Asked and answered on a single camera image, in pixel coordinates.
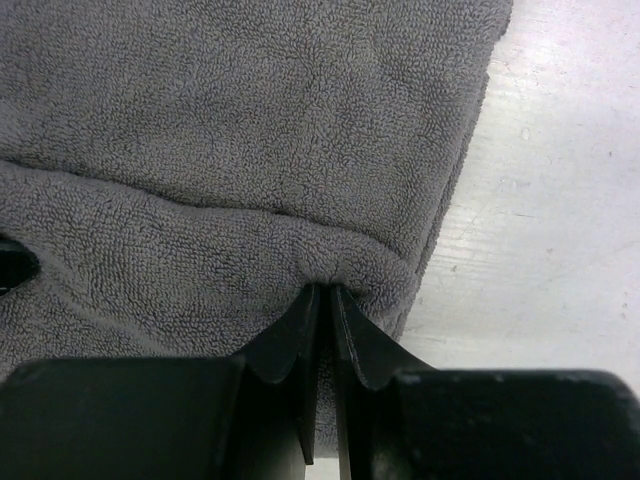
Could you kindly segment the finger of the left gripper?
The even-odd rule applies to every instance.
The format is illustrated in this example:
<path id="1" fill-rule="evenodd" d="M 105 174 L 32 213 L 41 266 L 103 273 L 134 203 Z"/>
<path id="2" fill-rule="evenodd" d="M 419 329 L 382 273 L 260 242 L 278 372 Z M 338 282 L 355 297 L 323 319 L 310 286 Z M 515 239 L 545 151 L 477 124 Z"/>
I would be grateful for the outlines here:
<path id="1" fill-rule="evenodd" d="M 2 238 L 0 241 L 0 296 L 3 297 L 40 272 L 37 256 L 21 243 Z"/>

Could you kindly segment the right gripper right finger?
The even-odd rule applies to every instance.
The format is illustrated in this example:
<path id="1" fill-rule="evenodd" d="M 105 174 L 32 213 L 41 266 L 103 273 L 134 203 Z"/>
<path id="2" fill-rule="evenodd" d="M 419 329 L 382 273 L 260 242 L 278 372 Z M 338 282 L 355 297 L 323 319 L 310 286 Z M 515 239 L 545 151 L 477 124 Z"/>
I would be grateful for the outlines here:
<path id="1" fill-rule="evenodd" d="M 437 370 L 330 292 L 344 479 L 635 479 L 639 402 L 602 370 Z"/>

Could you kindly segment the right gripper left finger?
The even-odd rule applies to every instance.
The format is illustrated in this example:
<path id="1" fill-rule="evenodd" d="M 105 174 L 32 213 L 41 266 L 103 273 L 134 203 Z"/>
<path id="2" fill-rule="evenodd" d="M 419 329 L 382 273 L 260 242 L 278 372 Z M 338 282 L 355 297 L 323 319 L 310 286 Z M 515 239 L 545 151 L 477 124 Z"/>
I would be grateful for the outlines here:
<path id="1" fill-rule="evenodd" d="M 19 366 L 1 386 L 5 479 L 301 479 L 314 457 L 320 290 L 236 353 Z"/>

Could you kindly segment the grey towel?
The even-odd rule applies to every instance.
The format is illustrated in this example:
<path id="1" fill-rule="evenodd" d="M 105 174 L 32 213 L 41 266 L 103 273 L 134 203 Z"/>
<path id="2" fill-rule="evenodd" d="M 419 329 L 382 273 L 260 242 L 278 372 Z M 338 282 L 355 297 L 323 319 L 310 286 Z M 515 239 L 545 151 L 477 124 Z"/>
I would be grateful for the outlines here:
<path id="1" fill-rule="evenodd" d="M 309 283 L 393 338 L 508 1 L 5 1 L 1 371 L 224 356 Z"/>

